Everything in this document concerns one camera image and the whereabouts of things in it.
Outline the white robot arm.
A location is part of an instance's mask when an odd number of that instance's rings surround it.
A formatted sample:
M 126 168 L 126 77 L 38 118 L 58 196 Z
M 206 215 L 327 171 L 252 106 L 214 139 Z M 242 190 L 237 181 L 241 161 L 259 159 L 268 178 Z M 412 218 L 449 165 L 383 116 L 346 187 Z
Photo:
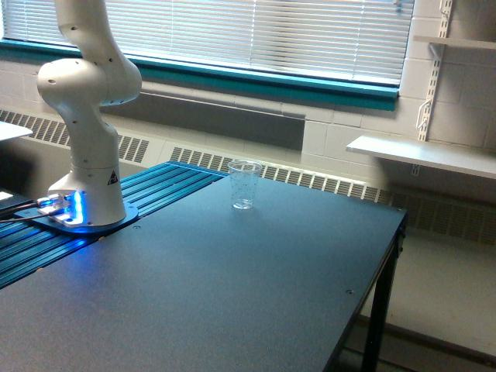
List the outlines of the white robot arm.
M 56 221 L 68 228 L 107 226 L 126 217 L 119 172 L 119 141 L 102 118 L 102 106 L 137 98 L 142 77 L 110 30 L 103 1 L 57 1 L 60 32 L 79 58 L 44 64 L 37 76 L 43 100 L 64 120 L 70 137 L 71 170 L 48 192 L 68 199 Z

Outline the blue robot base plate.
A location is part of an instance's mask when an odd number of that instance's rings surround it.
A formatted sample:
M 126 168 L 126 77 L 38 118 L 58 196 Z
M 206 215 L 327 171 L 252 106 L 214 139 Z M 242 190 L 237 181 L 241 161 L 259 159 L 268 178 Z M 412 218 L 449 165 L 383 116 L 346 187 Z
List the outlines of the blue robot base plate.
M 110 233 L 113 233 L 121 228 L 130 225 L 139 218 L 139 209 L 135 205 L 132 205 L 130 203 L 125 203 L 125 210 L 126 210 L 126 217 L 123 220 L 105 226 L 87 225 L 87 226 L 70 227 L 57 222 L 55 218 L 47 217 L 47 216 L 42 216 L 39 219 L 30 220 L 29 222 L 36 227 L 52 230 L 66 235 L 107 236 Z

